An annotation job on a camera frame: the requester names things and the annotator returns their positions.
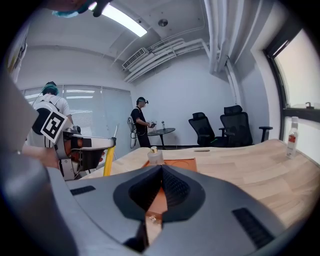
table surface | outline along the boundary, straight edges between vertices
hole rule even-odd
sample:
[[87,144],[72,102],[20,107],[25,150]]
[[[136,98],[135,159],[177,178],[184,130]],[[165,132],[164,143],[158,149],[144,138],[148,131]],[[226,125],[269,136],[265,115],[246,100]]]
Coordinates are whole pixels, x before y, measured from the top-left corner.
[[[141,168],[147,147],[138,148],[112,163],[111,175]],[[195,158],[199,173],[231,182],[271,209],[286,227],[310,213],[318,199],[320,167],[303,153],[286,157],[286,145],[271,139],[238,147],[163,150],[165,160]],[[103,168],[82,179],[103,176]]]
[[171,133],[175,130],[176,130],[176,128],[165,128],[165,129],[153,130],[148,133],[148,136],[168,134],[168,133]]

office chair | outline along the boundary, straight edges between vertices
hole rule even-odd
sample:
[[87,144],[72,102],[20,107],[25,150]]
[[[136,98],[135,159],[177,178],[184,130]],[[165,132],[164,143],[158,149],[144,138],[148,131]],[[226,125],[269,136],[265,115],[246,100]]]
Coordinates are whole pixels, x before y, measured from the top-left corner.
[[227,137],[216,137],[212,130],[209,120],[206,115],[202,112],[193,113],[193,118],[189,119],[189,124],[195,130],[198,135],[197,143],[201,147],[216,147],[223,148],[227,146]]
[[[224,114],[220,116],[220,120],[225,129],[224,134],[228,138],[228,147],[245,147],[253,144],[248,114],[242,112],[242,110],[240,105],[225,107]],[[262,129],[261,142],[264,142],[266,131],[272,130],[273,128],[260,126],[259,129]]]

black t-shirt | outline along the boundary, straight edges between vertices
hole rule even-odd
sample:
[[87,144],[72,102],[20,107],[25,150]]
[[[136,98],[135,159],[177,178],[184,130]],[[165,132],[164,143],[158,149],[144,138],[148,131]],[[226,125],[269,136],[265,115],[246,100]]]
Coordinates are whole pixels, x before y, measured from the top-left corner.
[[144,117],[144,114],[142,113],[141,109],[138,108],[138,107],[135,107],[134,110],[132,110],[132,112],[131,112],[131,117],[132,117],[133,122],[135,124],[137,133],[138,134],[144,133],[146,131],[147,127],[145,125],[142,125],[142,124],[139,124],[139,123],[136,122],[137,118],[140,118],[144,122],[146,121],[146,119]]

water bottle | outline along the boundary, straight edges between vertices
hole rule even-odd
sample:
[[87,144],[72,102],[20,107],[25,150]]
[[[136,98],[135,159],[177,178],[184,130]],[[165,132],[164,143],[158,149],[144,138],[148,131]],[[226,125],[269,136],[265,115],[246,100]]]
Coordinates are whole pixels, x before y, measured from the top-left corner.
[[288,144],[286,146],[286,156],[293,159],[296,155],[298,143],[298,117],[292,117],[291,130],[289,131]]

white wall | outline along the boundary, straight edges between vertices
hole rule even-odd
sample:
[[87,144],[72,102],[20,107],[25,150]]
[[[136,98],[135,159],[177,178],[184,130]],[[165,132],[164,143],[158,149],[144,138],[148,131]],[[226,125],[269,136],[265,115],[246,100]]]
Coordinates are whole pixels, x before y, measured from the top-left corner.
[[[134,98],[149,101],[142,110],[146,121],[157,121],[157,129],[162,128],[161,121],[176,128],[163,136],[165,145],[197,145],[197,134],[188,122],[195,112],[204,112],[215,135],[221,136],[220,116],[224,107],[233,105],[233,98],[229,84],[210,75],[208,68],[208,56],[197,51],[178,57],[136,86]],[[159,136],[149,138],[152,145],[161,145]]]
[[57,85],[103,86],[126,91],[134,86],[124,82],[121,65],[102,55],[51,46],[30,47],[22,61],[17,86],[20,90]]
[[262,50],[265,49],[276,36],[285,22],[287,15],[287,11],[283,6],[275,2],[268,19],[251,48],[251,53],[256,62],[255,68],[261,73],[264,82],[269,110],[269,126],[273,127],[269,132],[269,139],[279,139],[281,120],[280,103],[274,75]]
[[259,126],[271,126],[269,139],[280,134],[280,105],[275,78],[263,50],[269,45],[285,21],[287,12],[278,2],[264,1],[257,23],[236,70],[248,113],[253,143],[261,141]]

